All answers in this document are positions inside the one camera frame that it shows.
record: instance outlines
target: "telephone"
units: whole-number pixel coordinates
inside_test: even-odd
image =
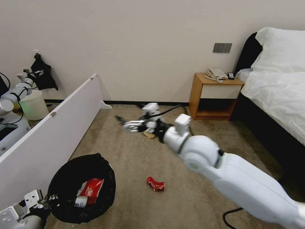
[[[215,80],[225,80],[227,79],[227,75],[221,71],[220,69],[212,69],[212,68],[208,68],[207,69],[207,75]]]

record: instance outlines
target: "light switch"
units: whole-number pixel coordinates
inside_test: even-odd
[[[222,52],[229,53],[231,50],[232,43],[224,43],[222,47]]]
[[[215,43],[213,52],[221,52],[223,43]]]
[[[229,53],[232,43],[215,43],[213,52]]]

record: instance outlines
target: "red snack bag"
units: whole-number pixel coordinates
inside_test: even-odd
[[[87,196],[88,204],[94,204],[104,183],[104,179],[93,178],[82,184],[77,196]]]
[[[152,186],[154,191],[164,191],[165,183],[157,182],[152,177],[147,178],[147,184]]]

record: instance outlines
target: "trash bin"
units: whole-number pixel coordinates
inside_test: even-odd
[[[90,179],[103,179],[96,202],[85,208],[75,207],[71,200],[75,198],[84,182]],[[102,214],[114,202],[114,171],[99,153],[80,156],[64,164],[52,178],[47,198],[53,195],[58,200],[52,205],[51,212],[59,220],[66,223],[88,223]]]
[[[43,119],[49,113],[41,91],[32,91],[30,95],[25,96],[19,103],[29,120]]]

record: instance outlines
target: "wooden nightstand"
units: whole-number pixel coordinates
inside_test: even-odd
[[[244,82],[235,78],[223,83],[195,73],[189,108],[194,120],[230,120]]]

